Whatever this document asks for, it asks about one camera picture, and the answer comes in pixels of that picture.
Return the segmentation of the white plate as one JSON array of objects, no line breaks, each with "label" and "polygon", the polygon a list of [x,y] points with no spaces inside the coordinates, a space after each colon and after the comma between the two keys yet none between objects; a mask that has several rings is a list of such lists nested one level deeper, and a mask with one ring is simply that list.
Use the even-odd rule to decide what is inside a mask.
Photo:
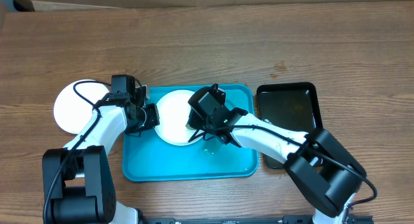
[{"label": "white plate", "polygon": [[[54,120],[68,133],[79,134],[92,117],[93,107],[74,92],[75,81],[66,86],[57,96],[54,103]],[[76,86],[77,92],[92,103],[104,97],[109,90],[104,84],[82,83]]]},{"label": "white plate", "polygon": [[186,125],[191,111],[188,100],[194,93],[190,90],[176,90],[167,93],[157,102],[159,125],[155,131],[164,142],[175,146],[190,144],[188,140],[195,130]]}]

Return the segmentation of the white plate top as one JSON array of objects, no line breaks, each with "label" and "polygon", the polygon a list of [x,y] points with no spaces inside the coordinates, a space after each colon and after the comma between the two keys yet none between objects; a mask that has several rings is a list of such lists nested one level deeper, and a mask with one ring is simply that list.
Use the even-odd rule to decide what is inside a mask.
[{"label": "white plate top", "polygon": [[[68,133],[79,134],[92,117],[93,107],[74,92],[75,81],[66,86],[57,96],[54,103],[54,120]],[[82,83],[76,86],[77,92],[92,103],[104,97],[109,90],[104,84]]]}]

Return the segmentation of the green yellow sponge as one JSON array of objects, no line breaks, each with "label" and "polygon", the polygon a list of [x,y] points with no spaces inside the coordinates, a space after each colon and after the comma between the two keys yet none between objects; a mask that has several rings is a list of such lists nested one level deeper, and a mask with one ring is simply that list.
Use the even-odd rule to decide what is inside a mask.
[{"label": "green yellow sponge", "polygon": [[186,124],[186,127],[190,130],[196,130],[195,128],[193,128],[189,123]]}]

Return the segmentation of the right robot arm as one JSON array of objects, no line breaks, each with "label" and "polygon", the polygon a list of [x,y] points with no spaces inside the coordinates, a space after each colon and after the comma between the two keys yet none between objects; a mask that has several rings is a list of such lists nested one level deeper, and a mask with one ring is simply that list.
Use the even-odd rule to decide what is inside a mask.
[{"label": "right robot arm", "polygon": [[210,134],[223,144],[249,148],[279,161],[305,199],[316,209],[313,223],[345,223],[353,197],[367,174],[362,165],[326,129],[290,131],[244,109],[192,109],[191,140]]}]

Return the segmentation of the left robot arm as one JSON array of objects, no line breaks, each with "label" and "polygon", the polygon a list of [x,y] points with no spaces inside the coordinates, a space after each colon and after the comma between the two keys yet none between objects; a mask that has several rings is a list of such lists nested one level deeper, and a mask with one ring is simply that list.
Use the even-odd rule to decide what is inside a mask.
[{"label": "left robot arm", "polygon": [[137,223],[137,211],[116,200],[107,155],[122,133],[158,124],[155,104],[95,106],[72,141],[43,155],[44,223]]}]

